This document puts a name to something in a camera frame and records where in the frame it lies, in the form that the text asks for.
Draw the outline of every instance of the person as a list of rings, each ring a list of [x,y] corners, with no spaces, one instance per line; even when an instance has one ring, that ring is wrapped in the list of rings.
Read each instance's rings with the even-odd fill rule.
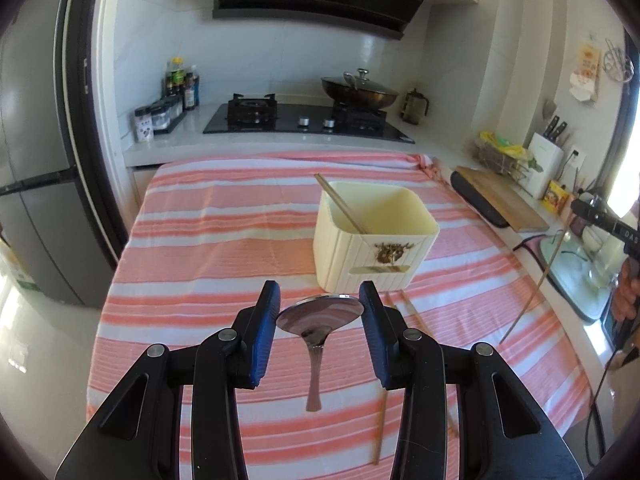
[[[629,276],[629,260],[618,275],[618,286],[613,294],[611,311],[616,321],[636,318],[634,303],[640,296],[640,278]],[[632,337],[635,349],[640,349],[640,330]],[[613,430],[616,437],[633,415],[640,401],[640,359],[629,359],[633,354],[620,351],[613,358],[609,370],[609,385],[614,394]]]

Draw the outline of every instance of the pink and white striped cloth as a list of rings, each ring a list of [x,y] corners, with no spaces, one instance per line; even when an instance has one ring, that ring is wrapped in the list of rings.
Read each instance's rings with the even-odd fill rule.
[[[399,153],[284,153],[210,158],[163,166],[151,181],[102,311],[88,385],[91,416],[144,349],[195,345],[229,326],[277,280],[282,308],[323,291],[312,240],[321,189],[329,179],[380,182],[415,191],[440,236],[406,293],[440,343],[494,346],[534,283],[478,215],[441,183],[431,161]],[[390,299],[408,316],[399,294]],[[558,431],[586,412],[590,387],[558,318],[540,296],[498,347]],[[249,477],[387,479],[398,437],[402,391],[386,406],[382,460],[371,462],[381,387],[360,320],[331,334],[322,361],[322,410],[305,411],[310,367],[300,338],[276,330],[267,373],[238,391]],[[449,391],[455,418],[455,392]],[[191,391],[180,432],[181,478],[191,478]],[[449,430],[447,479],[458,477]]]

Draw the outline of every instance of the cream colored plastic box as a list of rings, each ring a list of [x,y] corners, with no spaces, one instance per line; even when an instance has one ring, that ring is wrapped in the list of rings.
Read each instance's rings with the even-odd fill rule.
[[[420,197],[400,186],[331,184],[372,234],[359,234],[323,191],[314,235],[319,285],[344,294],[357,292],[365,280],[379,292],[405,288],[440,232]]]

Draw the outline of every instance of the wooden cutting board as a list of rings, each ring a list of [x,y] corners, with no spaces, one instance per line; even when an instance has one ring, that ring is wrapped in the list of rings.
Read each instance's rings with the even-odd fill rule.
[[[519,196],[506,177],[459,166],[456,171],[480,193],[517,233],[547,231],[549,225]]]

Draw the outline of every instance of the knife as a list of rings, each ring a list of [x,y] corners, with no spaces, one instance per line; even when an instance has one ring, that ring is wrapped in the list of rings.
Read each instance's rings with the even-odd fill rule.
[[[551,132],[554,130],[559,120],[560,120],[560,116],[555,116],[553,119],[551,119],[549,126],[547,126],[546,130],[542,133],[542,136],[545,137],[545,139],[549,138],[549,136],[551,135]]]
[[[560,135],[562,135],[562,132],[564,132],[566,130],[567,124],[566,123],[561,123],[560,126],[558,126],[556,128],[556,130],[549,135],[549,140],[551,142],[556,142],[556,140],[558,140],[558,137],[560,137]]]

